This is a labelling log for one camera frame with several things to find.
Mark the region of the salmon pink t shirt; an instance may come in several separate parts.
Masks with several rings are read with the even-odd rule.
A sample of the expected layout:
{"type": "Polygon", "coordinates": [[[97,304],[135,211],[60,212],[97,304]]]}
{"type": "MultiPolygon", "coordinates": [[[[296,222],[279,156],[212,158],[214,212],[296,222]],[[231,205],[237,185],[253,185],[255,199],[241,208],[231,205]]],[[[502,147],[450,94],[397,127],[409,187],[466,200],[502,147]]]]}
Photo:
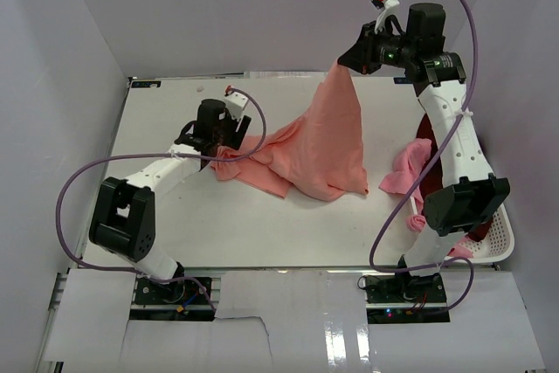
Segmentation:
{"type": "Polygon", "coordinates": [[[284,198],[294,187],[332,202],[369,193],[363,166],[362,110],[349,70],[334,63],[308,109],[237,162],[213,162],[219,181],[238,180],[284,198]]]}

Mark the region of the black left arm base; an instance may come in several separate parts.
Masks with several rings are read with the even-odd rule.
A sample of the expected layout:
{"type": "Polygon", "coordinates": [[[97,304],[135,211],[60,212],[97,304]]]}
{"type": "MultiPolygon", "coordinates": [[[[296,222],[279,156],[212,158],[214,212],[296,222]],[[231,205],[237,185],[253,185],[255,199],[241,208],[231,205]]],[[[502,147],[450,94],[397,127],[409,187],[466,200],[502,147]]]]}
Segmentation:
{"type": "Polygon", "coordinates": [[[211,276],[195,276],[193,280],[181,280],[158,284],[147,278],[138,277],[129,319],[131,321],[192,321],[211,322],[214,310],[206,295],[216,305],[219,297],[219,282],[211,276]]]}

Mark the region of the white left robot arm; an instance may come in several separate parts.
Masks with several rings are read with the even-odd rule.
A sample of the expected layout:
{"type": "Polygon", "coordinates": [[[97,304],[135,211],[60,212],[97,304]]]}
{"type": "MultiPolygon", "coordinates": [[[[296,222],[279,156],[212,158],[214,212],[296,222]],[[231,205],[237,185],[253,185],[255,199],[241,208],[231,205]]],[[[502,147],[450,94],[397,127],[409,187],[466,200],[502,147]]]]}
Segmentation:
{"type": "Polygon", "coordinates": [[[164,301],[179,300],[185,283],[179,263],[155,243],[156,200],[199,172],[219,147],[239,149],[251,122],[245,115],[248,102],[241,93],[203,100],[167,157],[125,178],[111,176],[100,186],[89,241],[156,279],[155,292],[164,301]]]}

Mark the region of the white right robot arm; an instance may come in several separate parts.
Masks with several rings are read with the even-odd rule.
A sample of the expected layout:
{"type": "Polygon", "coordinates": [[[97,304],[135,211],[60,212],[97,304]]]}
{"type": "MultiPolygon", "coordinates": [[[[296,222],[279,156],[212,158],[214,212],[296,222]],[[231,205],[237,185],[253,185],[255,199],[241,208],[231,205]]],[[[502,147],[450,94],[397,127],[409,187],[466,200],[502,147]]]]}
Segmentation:
{"type": "Polygon", "coordinates": [[[402,255],[394,280],[396,295],[413,302],[426,290],[460,237],[490,222],[510,193],[485,158],[466,104],[466,72],[459,55],[444,49],[445,10],[438,3],[414,3],[401,26],[394,5],[374,2],[375,21],[364,24],[355,44],[338,62],[361,74],[381,66],[404,69],[431,124],[442,167],[442,187],[424,199],[426,226],[402,255]]]}

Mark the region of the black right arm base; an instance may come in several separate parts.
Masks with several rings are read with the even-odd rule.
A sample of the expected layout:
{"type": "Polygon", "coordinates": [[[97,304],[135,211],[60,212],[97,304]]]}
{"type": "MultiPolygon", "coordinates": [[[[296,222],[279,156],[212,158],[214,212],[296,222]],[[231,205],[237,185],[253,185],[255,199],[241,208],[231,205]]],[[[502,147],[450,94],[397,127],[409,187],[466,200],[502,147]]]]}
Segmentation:
{"type": "Polygon", "coordinates": [[[369,325],[447,323],[445,287],[440,274],[362,275],[357,287],[365,292],[369,325]]]}

